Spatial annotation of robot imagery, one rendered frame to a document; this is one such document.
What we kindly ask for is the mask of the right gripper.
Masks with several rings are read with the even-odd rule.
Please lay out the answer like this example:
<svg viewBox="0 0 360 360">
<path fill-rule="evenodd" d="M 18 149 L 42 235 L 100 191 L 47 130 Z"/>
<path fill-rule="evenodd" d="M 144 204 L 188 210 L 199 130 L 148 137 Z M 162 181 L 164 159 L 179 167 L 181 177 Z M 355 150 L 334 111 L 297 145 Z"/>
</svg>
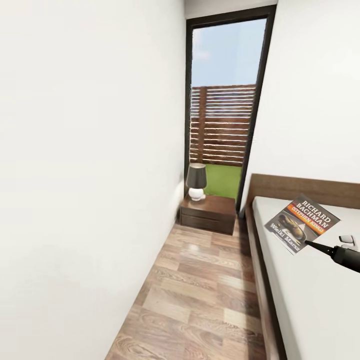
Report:
<svg viewBox="0 0 360 360">
<path fill-rule="evenodd" d="M 310 245 L 321 252 L 332 257 L 335 263 L 343 267 L 349 268 L 353 271 L 360 273 L 360 252 L 351 248 L 344 248 L 341 246 L 326 246 L 305 240 L 305 244 Z"/>
</svg>

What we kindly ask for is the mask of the hardback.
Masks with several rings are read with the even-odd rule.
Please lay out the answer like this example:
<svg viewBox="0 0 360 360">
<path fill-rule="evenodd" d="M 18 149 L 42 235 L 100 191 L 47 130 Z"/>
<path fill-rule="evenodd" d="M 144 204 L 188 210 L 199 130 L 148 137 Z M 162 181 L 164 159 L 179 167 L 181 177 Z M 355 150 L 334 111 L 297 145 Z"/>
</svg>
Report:
<svg viewBox="0 0 360 360">
<path fill-rule="evenodd" d="M 304 249 L 341 220 L 318 203 L 300 194 L 264 227 L 293 255 Z"/>
</svg>

